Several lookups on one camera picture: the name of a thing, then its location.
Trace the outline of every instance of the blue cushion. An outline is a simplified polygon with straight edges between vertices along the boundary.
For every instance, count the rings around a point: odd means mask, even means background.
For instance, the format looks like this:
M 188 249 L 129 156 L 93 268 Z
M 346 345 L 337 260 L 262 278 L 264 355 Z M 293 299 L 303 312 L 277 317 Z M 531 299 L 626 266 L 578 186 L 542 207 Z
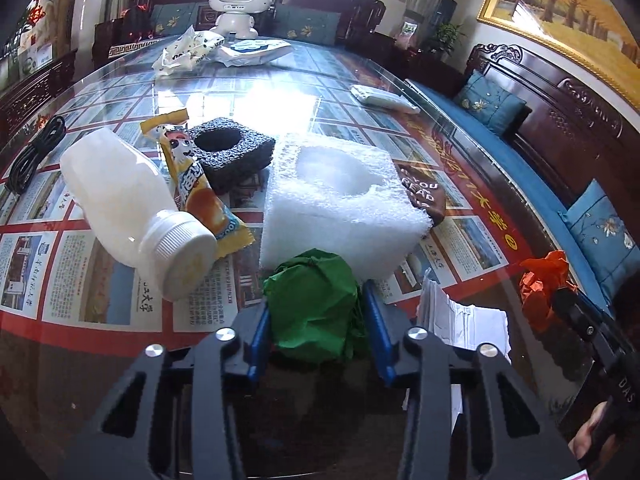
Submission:
M 527 201 L 536 210 L 558 242 L 559 247 L 566 253 L 567 260 L 572 266 L 574 275 L 580 281 L 584 293 L 604 312 L 610 314 L 608 302 L 602 294 L 591 265 L 571 231 L 558 216 L 558 212 L 566 212 L 566 208 L 546 182 L 511 146 L 494 135 L 486 126 L 466 113 L 451 99 L 420 83 L 414 81 L 409 81 L 409 83 L 423 98 L 435 105 L 447 118 L 480 144 L 518 185 Z M 438 120 L 438 111 L 435 108 L 429 112 L 434 119 Z
M 611 301 L 625 280 L 640 269 L 640 249 L 625 223 L 595 180 L 562 219 L 593 267 L 605 298 Z
M 273 35 L 278 38 L 334 45 L 340 14 L 278 5 L 274 21 Z
M 519 97 L 489 81 L 478 70 L 474 70 L 453 101 L 498 136 L 507 130 L 526 104 Z
M 198 4 L 156 5 L 151 12 L 151 26 L 156 38 L 184 34 L 198 19 Z

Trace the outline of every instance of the yellow snack package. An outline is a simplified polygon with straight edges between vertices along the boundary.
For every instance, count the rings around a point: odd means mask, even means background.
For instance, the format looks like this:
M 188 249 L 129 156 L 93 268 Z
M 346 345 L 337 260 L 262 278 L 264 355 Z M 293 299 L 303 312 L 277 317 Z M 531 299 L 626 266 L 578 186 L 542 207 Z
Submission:
M 234 215 L 211 189 L 191 149 L 186 129 L 187 110 L 158 115 L 140 123 L 145 137 L 160 144 L 169 173 L 174 180 L 182 210 L 191 213 L 218 241 L 216 259 L 224 258 L 254 242 L 249 228 Z

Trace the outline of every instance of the silver screw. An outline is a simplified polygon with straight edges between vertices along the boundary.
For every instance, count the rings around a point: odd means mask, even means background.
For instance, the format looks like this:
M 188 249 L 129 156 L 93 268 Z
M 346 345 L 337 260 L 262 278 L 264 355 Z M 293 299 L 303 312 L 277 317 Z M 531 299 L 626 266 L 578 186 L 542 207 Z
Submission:
M 145 354 L 148 357 L 161 356 L 162 352 L 164 352 L 164 348 L 162 348 L 162 345 L 159 345 L 159 344 L 149 345 L 148 347 L 145 348 Z
M 407 333 L 411 339 L 417 339 L 417 340 L 427 339 L 427 336 L 429 335 L 429 333 L 425 329 L 423 329 L 421 326 L 414 326 L 410 328 L 409 332 Z
M 221 328 L 216 332 L 216 337 L 220 341 L 231 341 L 236 337 L 236 331 L 233 328 Z
M 480 346 L 480 353 L 484 357 L 496 357 L 498 355 L 498 349 L 493 345 L 485 343 Z

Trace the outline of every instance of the human hand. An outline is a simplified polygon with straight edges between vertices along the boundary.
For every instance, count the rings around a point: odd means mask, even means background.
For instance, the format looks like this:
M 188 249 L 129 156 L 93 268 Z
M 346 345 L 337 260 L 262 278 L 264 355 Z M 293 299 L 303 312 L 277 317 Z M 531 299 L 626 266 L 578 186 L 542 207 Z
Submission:
M 593 410 L 593 413 L 591 413 L 589 420 L 582 425 L 578 433 L 576 433 L 571 442 L 569 442 L 569 449 L 578 460 L 585 456 L 591 448 L 591 435 L 602 420 L 606 405 L 606 402 L 598 404 Z M 605 445 L 602 446 L 602 451 L 600 452 L 601 462 L 606 462 L 613 454 L 615 439 L 615 435 L 611 435 Z

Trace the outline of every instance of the orange crumpled paper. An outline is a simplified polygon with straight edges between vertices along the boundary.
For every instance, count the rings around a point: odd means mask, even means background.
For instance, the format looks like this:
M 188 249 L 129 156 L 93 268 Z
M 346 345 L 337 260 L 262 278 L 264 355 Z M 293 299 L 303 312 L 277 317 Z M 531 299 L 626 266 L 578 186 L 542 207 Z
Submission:
M 551 308 L 551 296 L 563 286 L 575 292 L 576 286 L 568 281 L 569 263 L 564 251 L 552 251 L 545 258 L 524 260 L 527 272 L 520 280 L 522 311 L 536 332 L 544 332 L 559 321 Z

